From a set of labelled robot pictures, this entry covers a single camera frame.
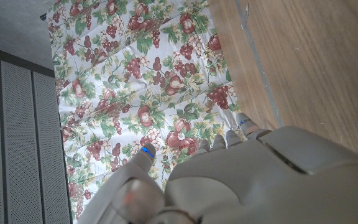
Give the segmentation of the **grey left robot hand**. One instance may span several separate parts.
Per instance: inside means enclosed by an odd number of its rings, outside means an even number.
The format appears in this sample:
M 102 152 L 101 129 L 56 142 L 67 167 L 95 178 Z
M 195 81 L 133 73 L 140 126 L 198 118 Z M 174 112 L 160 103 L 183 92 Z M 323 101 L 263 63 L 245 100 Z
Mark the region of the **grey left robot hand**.
M 358 223 L 358 155 L 301 128 L 274 131 L 244 113 L 234 131 L 202 141 L 165 188 L 144 144 L 83 210 L 80 223 Z

